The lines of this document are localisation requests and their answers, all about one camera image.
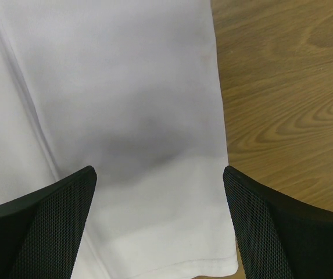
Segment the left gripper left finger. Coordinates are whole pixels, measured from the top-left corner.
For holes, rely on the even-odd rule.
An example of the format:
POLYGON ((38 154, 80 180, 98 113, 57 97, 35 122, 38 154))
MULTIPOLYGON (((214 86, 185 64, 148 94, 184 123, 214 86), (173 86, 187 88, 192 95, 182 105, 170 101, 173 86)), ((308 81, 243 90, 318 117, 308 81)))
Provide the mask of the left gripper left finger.
POLYGON ((0 278, 70 278, 97 175, 87 166, 0 205, 0 278))

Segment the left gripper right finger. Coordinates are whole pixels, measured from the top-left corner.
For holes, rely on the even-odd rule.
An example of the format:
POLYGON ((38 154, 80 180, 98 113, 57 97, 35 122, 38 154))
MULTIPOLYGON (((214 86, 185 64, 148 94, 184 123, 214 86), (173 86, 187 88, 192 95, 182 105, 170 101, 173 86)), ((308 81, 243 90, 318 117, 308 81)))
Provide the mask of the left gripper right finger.
POLYGON ((223 181, 246 278, 333 278, 333 212, 232 166, 223 181))

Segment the white t shirt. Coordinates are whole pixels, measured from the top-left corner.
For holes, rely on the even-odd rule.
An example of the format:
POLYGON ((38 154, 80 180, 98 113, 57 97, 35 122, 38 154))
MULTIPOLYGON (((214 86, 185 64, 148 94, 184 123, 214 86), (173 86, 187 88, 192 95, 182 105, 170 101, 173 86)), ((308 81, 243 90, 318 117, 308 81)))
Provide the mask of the white t shirt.
POLYGON ((74 278, 237 272, 209 1, 0 1, 0 204, 88 165, 74 278))

